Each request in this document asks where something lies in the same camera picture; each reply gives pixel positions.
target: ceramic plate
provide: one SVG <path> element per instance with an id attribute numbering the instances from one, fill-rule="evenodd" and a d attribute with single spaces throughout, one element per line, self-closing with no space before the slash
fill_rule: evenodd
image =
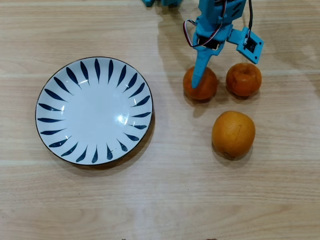
<path id="1" fill-rule="evenodd" d="M 75 164 L 98 165 L 130 152 L 146 134 L 153 99 L 130 65 L 90 57 L 60 69 L 42 89 L 36 128 L 46 147 Z"/>

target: blue robotic arm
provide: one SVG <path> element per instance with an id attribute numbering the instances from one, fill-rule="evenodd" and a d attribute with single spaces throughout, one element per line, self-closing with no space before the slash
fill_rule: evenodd
<path id="1" fill-rule="evenodd" d="M 199 85 L 211 56 L 218 56 L 226 41 L 237 45 L 236 50 L 252 63 L 259 62 L 264 41 L 248 27 L 240 31 L 234 29 L 232 24 L 243 15 L 246 1 L 200 0 L 199 9 L 202 14 L 194 22 L 196 29 L 192 39 L 192 47 L 198 52 L 192 77 L 193 88 Z"/>

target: black cable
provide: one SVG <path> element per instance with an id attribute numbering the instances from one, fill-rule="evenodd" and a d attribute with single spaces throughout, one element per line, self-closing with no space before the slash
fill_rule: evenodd
<path id="1" fill-rule="evenodd" d="M 250 21 L 249 21 L 249 33 L 248 33 L 248 39 L 250 38 L 252 24 L 254 21 L 254 12 L 252 9 L 252 0 L 249 0 L 249 8 L 250 8 Z"/>

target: wire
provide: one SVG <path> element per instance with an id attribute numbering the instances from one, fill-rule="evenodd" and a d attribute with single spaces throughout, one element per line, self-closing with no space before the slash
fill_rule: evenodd
<path id="1" fill-rule="evenodd" d="M 250 38 L 250 34 L 251 34 L 251 29 L 252 29 L 252 25 L 253 25 L 253 21 L 254 21 L 254 11 L 252 9 L 252 0 L 249 0 L 249 9 L 250 9 L 250 21 L 249 21 L 249 32 L 248 32 L 248 37 L 247 40 Z"/>
<path id="2" fill-rule="evenodd" d="M 203 46 L 203 45 L 206 45 L 207 43 L 209 43 L 215 36 L 216 34 L 219 32 L 219 30 L 221 29 L 222 27 L 222 24 L 224 22 L 223 18 L 225 17 L 225 14 L 226 14 L 226 10 L 227 10 L 227 0 L 223 0 L 224 1 L 224 4 L 223 4 L 223 9 L 222 9 L 222 12 L 221 12 L 221 17 L 222 17 L 222 21 L 221 23 L 219 24 L 219 26 L 214 30 L 214 32 L 211 34 L 211 36 L 208 38 L 207 41 L 205 41 L 204 43 L 201 43 L 201 44 L 196 44 L 196 45 L 192 45 L 192 42 L 190 40 L 190 37 L 189 37 L 189 34 L 188 34 L 188 31 L 187 31 L 187 23 L 192 23 L 194 26 L 196 26 L 196 23 L 190 19 L 184 21 L 183 23 L 183 32 L 184 32 L 184 36 L 189 44 L 190 47 L 192 48 L 195 48 L 195 47 L 200 47 L 200 46 Z"/>

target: robotic arm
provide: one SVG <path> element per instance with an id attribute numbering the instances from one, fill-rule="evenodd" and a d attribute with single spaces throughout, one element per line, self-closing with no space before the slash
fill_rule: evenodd
<path id="1" fill-rule="evenodd" d="M 155 0 L 142 0 L 147 5 Z M 177 6 L 182 0 L 161 0 L 163 6 Z M 199 0 L 201 15 L 196 21 L 183 23 L 184 35 L 190 47 L 197 50 L 197 58 L 192 77 L 192 87 L 196 88 L 205 72 L 211 56 L 218 56 L 226 41 L 237 45 L 236 50 L 252 63 L 259 62 L 264 41 L 251 31 L 253 25 L 252 0 L 249 1 L 250 22 L 242 30 L 233 28 L 232 22 L 241 18 L 247 0 Z M 192 40 L 189 38 L 187 23 L 196 26 Z"/>

